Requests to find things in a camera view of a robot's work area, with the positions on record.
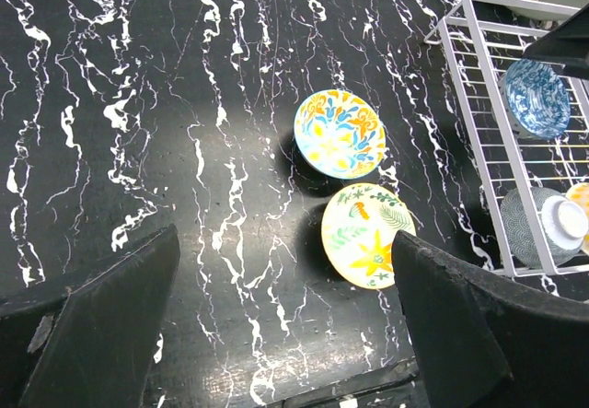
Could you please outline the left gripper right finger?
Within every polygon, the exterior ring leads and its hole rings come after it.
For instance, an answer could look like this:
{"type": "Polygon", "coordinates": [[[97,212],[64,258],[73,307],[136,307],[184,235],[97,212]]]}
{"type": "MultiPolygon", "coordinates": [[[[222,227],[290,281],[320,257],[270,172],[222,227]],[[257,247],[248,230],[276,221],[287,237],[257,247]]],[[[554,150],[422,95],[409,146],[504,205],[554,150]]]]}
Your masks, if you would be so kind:
{"type": "Polygon", "coordinates": [[[587,406],[587,304],[485,271],[403,230],[392,265],[432,407],[587,406]]]}

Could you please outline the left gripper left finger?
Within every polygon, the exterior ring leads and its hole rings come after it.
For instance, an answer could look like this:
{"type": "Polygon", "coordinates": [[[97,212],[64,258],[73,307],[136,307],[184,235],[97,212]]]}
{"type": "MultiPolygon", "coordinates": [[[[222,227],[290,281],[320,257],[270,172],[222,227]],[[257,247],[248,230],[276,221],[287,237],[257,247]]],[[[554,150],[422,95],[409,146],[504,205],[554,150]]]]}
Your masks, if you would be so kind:
{"type": "Polygon", "coordinates": [[[169,225],[2,296],[2,406],[140,406],[179,259],[169,225]]]}

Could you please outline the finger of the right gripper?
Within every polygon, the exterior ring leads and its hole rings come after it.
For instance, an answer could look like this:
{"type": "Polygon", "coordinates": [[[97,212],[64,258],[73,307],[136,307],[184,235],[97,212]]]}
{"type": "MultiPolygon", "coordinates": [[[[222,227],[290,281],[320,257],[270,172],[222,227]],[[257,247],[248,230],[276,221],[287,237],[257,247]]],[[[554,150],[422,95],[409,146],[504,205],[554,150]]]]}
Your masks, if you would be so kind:
{"type": "Polygon", "coordinates": [[[588,6],[528,46],[523,57],[563,65],[563,74],[588,78],[588,6]]]}

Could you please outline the blue patterned bowl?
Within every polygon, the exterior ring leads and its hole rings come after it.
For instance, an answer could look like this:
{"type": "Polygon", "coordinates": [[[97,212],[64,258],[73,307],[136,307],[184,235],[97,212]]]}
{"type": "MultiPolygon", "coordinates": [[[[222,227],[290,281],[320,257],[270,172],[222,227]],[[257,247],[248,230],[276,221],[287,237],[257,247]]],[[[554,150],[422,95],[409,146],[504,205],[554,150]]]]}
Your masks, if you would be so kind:
{"type": "Polygon", "coordinates": [[[515,136],[551,140],[566,131],[571,118],[569,95],[549,64],[515,61],[500,78],[498,89],[515,136]]]}

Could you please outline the yellow dotted bowl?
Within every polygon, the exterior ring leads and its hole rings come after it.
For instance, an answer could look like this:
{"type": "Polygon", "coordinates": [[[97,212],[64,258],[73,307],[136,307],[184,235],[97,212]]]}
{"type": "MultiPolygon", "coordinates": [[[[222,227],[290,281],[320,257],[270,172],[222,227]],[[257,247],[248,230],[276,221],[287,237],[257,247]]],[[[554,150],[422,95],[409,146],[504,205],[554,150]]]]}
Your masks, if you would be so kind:
{"type": "Polygon", "coordinates": [[[574,184],[565,193],[567,200],[574,204],[574,206],[571,206],[572,223],[569,225],[572,235],[579,239],[581,237],[581,230],[586,230],[581,246],[581,250],[585,254],[588,254],[588,191],[588,183],[580,182],[574,184]]]}

